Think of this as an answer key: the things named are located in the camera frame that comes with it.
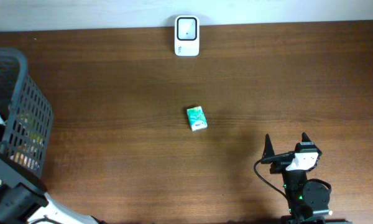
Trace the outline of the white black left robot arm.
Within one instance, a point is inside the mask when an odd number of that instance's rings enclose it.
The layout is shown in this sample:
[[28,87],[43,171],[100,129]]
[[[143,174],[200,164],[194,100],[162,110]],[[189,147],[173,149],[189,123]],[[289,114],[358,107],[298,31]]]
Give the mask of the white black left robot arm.
[[[8,141],[0,142],[7,148]],[[0,151],[0,223],[102,223],[53,199],[42,180]]]

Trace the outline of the grey plastic lattice basket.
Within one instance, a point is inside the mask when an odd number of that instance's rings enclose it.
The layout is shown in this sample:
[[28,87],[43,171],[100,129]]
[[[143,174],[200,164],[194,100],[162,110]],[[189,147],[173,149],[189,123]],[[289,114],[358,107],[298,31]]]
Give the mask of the grey plastic lattice basket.
[[54,113],[29,75],[26,56],[13,48],[0,48],[0,116],[7,144],[0,153],[40,177]]

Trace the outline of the teal tissue pack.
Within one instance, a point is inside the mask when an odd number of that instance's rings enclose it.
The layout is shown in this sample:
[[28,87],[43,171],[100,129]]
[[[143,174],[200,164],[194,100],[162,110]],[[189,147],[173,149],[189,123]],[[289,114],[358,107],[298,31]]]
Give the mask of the teal tissue pack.
[[192,131],[198,131],[208,127],[208,123],[201,106],[188,108],[186,113]]

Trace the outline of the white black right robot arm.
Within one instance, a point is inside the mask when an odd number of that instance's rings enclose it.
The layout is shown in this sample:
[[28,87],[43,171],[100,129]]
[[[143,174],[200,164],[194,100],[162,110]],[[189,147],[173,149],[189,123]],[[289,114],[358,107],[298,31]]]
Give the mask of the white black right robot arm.
[[[329,209],[332,186],[320,179],[309,179],[307,173],[318,165],[322,151],[302,133],[302,140],[293,151],[276,154],[268,134],[262,158],[254,164],[254,172],[261,181],[280,193],[288,203],[289,216],[282,216],[281,223],[348,223],[347,220],[328,220],[333,214]],[[258,164],[269,164],[271,174],[280,174],[283,190],[272,185],[257,171]]]

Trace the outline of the white barcode scanner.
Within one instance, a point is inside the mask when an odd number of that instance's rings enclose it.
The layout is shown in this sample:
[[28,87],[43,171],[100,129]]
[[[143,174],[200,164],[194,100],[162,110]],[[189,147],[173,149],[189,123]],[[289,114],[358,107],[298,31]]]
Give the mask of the white barcode scanner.
[[181,15],[174,20],[174,51],[179,57],[196,57],[200,52],[200,20]]

